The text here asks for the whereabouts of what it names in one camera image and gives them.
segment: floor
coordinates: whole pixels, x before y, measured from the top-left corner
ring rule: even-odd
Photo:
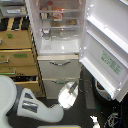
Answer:
[[[91,80],[92,76],[90,73],[86,69],[83,69],[79,84],[79,95],[74,106],[64,111],[64,117],[59,123],[47,123],[11,114],[9,116],[10,125],[13,128],[37,128],[38,126],[52,125],[79,125],[81,128],[93,128],[93,122],[90,116],[97,116],[99,124],[103,128],[106,122],[105,116],[108,113],[101,113],[103,110],[106,111],[106,109],[94,98],[92,88],[90,88]],[[57,100],[47,100],[46,98],[40,98],[39,100],[48,107],[58,103]]]

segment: drawer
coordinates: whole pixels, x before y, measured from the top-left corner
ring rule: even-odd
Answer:
[[[27,30],[0,32],[0,49],[31,48]]]
[[[78,56],[57,56],[51,57],[51,60],[49,57],[38,57],[38,62],[43,79],[79,78],[80,76],[81,64]]]
[[[34,65],[31,49],[26,50],[0,50],[1,66]]]
[[[43,80],[47,99],[58,99],[58,94],[67,82],[79,83],[79,78]]]
[[[26,78],[25,81],[15,82],[15,84],[22,86],[23,88],[31,89],[32,92],[40,92],[39,82],[37,76],[30,76],[28,79]]]
[[[21,66],[21,67],[0,67],[0,75],[6,76],[33,76],[38,75],[36,65]]]

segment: white refrigerator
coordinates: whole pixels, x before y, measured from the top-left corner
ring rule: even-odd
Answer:
[[[122,101],[128,92],[128,0],[25,0],[25,2],[40,68],[45,63],[45,61],[40,63],[41,60],[52,61],[62,58],[70,60],[71,57],[73,60],[78,59],[112,99]],[[56,77],[56,73],[53,73],[52,76],[45,78],[52,72],[52,69],[45,71],[45,68],[47,64],[41,70],[43,81],[54,79],[54,74],[56,79],[61,79],[63,76],[59,74]]]

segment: open refrigerator door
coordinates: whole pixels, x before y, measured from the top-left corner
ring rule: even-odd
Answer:
[[[119,102],[128,92],[128,6],[87,0],[79,61]]]

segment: door handle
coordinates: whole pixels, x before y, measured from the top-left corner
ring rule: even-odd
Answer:
[[[8,73],[0,73],[0,75],[15,75],[16,74],[16,71],[14,72],[8,72]]]
[[[50,61],[49,63],[50,63],[50,64],[53,64],[53,65],[57,65],[57,66],[64,66],[64,65],[66,65],[66,64],[71,63],[71,61],[68,61],[68,62],[65,62],[65,63],[62,63],[62,64],[58,64],[58,63],[56,63],[55,61]]]
[[[1,61],[0,64],[5,64],[5,63],[8,63],[9,62],[9,59],[7,59],[7,61]]]
[[[69,81],[52,81],[53,83],[56,83],[56,84],[66,84],[68,83]]]

